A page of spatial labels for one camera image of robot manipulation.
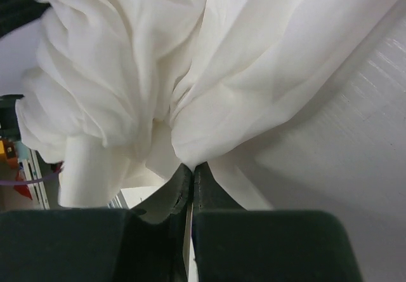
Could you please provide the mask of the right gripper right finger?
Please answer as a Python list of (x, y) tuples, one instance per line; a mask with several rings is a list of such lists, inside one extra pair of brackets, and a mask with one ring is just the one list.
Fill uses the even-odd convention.
[(315, 210), (246, 210), (194, 171), (192, 239), (200, 281), (361, 281), (340, 221)]

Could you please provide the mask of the white skirt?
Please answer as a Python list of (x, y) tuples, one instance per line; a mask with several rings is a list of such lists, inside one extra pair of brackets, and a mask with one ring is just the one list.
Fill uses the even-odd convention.
[(22, 142), (64, 163), (61, 206), (107, 206), (290, 120), (397, 1), (41, 0)]

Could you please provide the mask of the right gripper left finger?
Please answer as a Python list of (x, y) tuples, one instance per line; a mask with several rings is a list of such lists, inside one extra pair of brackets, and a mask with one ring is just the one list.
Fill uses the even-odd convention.
[(1, 214), (2, 281), (186, 281), (192, 173), (131, 209)]

